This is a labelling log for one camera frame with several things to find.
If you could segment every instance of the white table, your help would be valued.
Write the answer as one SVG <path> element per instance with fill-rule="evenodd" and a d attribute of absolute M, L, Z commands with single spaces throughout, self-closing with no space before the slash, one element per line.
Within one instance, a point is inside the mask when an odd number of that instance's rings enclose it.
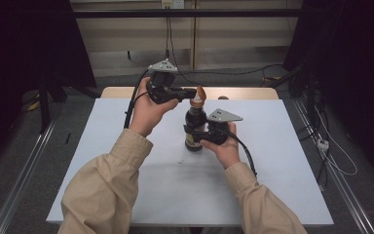
<path fill-rule="evenodd" d="M 129 100 L 101 98 L 93 112 L 59 190 L 48 222 L 61 223 L 60 199 L 75 173 L 94 156 L 108 152 L 123 129 Z M 238 136 L 250 150 L 258 179 L 300 218 L 304 225 L 333 224 L 281 100 L 207 100 L 205 110 L 220 107 L 241 115 Z M 192 153 L 184 146 L 183 101 L 166 114 L 148 138 L 154 148 L 140 169 L 139 194 L 132 225 L 239 226 L 240 207 L 224 170 L 212 152 Z M 242 161 L 247 162 L 241 149 Z"/>

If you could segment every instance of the bottle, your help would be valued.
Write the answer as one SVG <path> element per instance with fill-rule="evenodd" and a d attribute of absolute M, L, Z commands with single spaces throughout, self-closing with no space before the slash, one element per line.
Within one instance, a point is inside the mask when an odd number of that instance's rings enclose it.
<path fill-rule="evenodd" d="M 196 96 L 190 99 L 190 109 L 186 113 L 186 125 L 187 127 L 196 131 L 204 131 L 206 127 L 206 113 L 203 110 L 205 105 L 206 92 L 203 87 L 197 87 Z M 193 136 L 186 134 L 185 145 L 190 151 L 199 151 L 203 147 L 198 143 L 194 142 Z"/>

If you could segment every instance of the beige jacket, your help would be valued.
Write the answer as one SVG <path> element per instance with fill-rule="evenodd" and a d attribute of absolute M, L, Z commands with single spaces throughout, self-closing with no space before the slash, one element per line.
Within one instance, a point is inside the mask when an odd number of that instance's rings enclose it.
<path fill-rule="evenodd" d="M 125 129 L 109 154 L 87 163 L 62 198 L 59 233 L 128 233 L 138 194 L 138 169 L 153 144 Z M 306 233 L 298 217 L 269 188 L 259 185 L 245 163 L 226 170 L 243 209 L 244 233 Z"/>

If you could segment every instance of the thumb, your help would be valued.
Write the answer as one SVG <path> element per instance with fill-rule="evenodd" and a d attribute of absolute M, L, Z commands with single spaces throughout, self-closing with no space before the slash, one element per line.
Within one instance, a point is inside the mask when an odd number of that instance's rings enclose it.
<path fill-rule="evenodd" d="M 214 144 L 214 143 L 212 143 L 212 142 L 210 142 L 210 141 L 208 141 L 208 140 L 205 140 L 205 139 L 200 140 L 200 144 L 201 144 L 204 148 L 207 148 L 207 149 L 209 149 L 209 150 L 211 150 L 211 151 L 213 151 L 213 152 L 215 153 L 215 149 L 216 149 L 216 147 L 217 147 L 216 144 Z"/>
<path fill-rule="evenodd" d="M 166 113 L 167 111 L 174 109 L 177 105 L 178 99 L 174 98 L 165 103 L 162 103 L 161 107 L 163 108 L 164 113 Z"/>

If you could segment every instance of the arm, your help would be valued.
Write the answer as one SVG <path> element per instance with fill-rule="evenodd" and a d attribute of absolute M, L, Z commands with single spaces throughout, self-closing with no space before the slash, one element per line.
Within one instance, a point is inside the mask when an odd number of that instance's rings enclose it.
<path fill-rule="evenodd" d="M 138 93 L 146 92 L 149 78 Z M 59 233 L 128 233 L 138 194 L 138 169 L 153 144 L 146 139 L 176 99 L 157 105 L 148 95 L 138 99 L 131 124 L 110 153 L 92 159 L 72 178 L 62 197 Z"/>
<path fill-rule="evenodd" d="M 236 134 L 236 125 L 229 123 Z M 250 167 L 239 158 L 238 143 L 228 138 L 222 145 L 202 140 L 226 170 L 226 179 L 242 207 L 244 233 L 306 233 L 299 218 L 273 192 L 259 185 Z"/>

